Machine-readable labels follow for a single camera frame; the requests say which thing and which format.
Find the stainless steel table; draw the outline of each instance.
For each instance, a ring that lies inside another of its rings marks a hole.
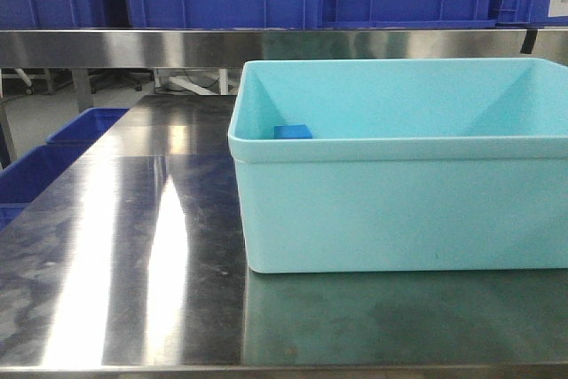
[[[568,377],[568,271],[248,271],[233,97],[148,96],[0,233],[0,377]]]

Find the stainless steel shelf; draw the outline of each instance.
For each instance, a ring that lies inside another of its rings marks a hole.
[[[0,31],[0,67],[241,67],[254,59],[516,57],[525,29]],[[568,61],[568,31],[539,30],[533,56]]]

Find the floor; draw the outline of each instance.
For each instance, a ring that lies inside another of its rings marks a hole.
[[[154,91],[149,79],[141,77],[142,91],[135,91],[125,83],[116,83],[94,95],[95,107],[132,107],[143,96]],[[25,95],[25,87],[5,91],[4,106],[12,130],[16,155],[21,157],[55,130],[79,114],[72,84],[58,89],[53,95]]]

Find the table leg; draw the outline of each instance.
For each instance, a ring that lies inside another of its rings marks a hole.
[[[0,164],[5,169],[16,158],[16,150],[8,124],[8,116],[4,104],[0,102]]]
[[[73,84],[75,86],[75,96],[77,98],[79,112],[94,107],[91,83],[89,82],[89,70],[86,68],[72,68],[71,74],[73,75]]]
[[[226,68],[219,68],[219,94],[229,94],[229,70]]]
[[[53,75],[49,68],[44,68],[43,73],[45,74],[45,81],[47,82],[47,93],[53,95],[55,93],[55,85],[53,84]]]

